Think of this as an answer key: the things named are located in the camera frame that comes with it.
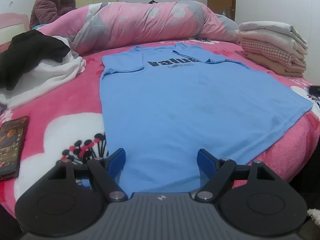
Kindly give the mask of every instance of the black robot mount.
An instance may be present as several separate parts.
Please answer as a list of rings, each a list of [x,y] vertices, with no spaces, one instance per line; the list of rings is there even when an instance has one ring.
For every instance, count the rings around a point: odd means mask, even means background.
[[[209,179],[195,194],[133,193],[115,178],[125,151],[74,165],[63,160],[16,203],[22,240],[298,240],[303,198],[260,161],[218,160],[204,149],[197,163]],[[76,183],[89,179],[91,188]],[[232,188],[235,180],[247,180]]]

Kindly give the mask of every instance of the pink and gray comforter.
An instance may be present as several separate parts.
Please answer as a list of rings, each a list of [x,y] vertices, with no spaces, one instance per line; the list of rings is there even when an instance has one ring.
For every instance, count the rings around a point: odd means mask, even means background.
[[[232,20],[196,1],[156,4],[110,2],[71,11],[38,30],[70,39],[71,49],[88,52],[129,44],[201,37],[239,42]]]

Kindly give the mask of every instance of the pile of clothes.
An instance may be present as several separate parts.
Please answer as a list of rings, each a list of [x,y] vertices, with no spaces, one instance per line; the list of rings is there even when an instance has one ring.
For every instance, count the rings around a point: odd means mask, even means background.
[[[281,76],[303,77],[306,70],[307,42],[292,25],[271,22],[246,22],[236,35],[247,58]]]
[[[0,108],[17,108],[73,80],[85,63],[65,38],[37,30],[13,37],[0,54]]]

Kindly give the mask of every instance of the pink headboard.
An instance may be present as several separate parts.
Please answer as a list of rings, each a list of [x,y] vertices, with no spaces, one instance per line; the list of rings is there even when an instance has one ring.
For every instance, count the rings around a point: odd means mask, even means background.
[[[26,14],[17,14],[17,13],[3,13],[0,14],[0,30],[10,26],[23,24],[24,31],[29,30],[29,18]],[[0,52],[7,50],[11,41],[8,41],[4,44],[0,44]]]

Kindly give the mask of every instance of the smartphone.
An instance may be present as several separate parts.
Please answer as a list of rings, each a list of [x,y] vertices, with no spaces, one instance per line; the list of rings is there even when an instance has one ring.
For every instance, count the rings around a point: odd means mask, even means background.
[[[18,177],[28,117],[4,122],[0,128],[0,180]]]

